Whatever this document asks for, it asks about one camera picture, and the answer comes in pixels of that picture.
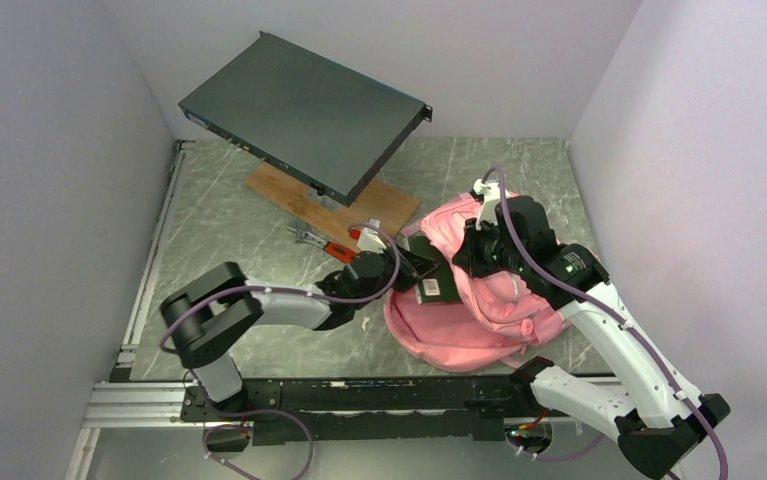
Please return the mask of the pink student backpack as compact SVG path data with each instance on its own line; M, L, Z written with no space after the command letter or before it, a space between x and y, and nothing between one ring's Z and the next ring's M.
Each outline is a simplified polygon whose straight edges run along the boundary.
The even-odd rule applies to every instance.
M517 276L501 272L477 279L456 266L452 273L458 302L419 301L412 288L392 290L383 305L396 341L436 368L463 373L497 361L514 365L515 354L551 342L570 326Z

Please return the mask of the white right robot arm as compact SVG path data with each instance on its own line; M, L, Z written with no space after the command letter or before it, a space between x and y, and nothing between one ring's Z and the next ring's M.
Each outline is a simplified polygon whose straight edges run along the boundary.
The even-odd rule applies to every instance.
M476 197L453 263L472 278L514 274L584 334L621 391L611 391L536 357L511 376L510 402L523 415L557 410L614 441L649 479L673 468L704 440L727 458L714 429L731 413L718 393L703 393L667 361L625 309L605 268L579 244L557 241L541 204L528 196Z

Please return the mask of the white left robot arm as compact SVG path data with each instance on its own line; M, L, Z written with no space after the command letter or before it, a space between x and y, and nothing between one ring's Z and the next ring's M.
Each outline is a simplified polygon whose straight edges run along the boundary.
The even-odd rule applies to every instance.
M439 267L400 246L363 251L342 269L307 287L247 277L224 262L166 297L159 311L163 341L205 388L207 407L223 420L246 406L244 380L229 353L254 326L290 325L329 331L352 321L356 311L390 291L405 292Z

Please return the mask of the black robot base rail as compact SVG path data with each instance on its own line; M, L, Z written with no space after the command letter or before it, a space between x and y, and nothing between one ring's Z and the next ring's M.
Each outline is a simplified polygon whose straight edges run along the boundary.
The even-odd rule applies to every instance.
M255 446L290 442L465 437L501 441L523 424L559 417L527 399L503 374L466 376L248 378L241 397L209 406L186 387L179 419L239 422Z

